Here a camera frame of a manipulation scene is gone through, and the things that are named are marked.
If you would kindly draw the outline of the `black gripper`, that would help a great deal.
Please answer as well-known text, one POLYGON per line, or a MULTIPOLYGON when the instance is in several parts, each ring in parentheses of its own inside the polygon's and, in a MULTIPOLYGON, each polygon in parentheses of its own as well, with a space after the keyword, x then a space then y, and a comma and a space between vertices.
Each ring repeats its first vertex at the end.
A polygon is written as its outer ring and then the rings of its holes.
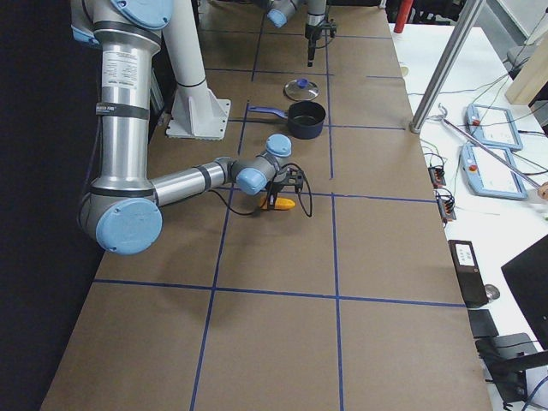
POLYGON ((284 188, 283 180, 278 182, 270 182, 267 184, 267 191, 266 191, 266 198, 273 198, 279 197, 279 193, 284 188))
POLYGON ((320 25, 306 25, 305 38, 307 39, 307 66, 312 67, 315 59, 317 42, 321 36, 320 25))

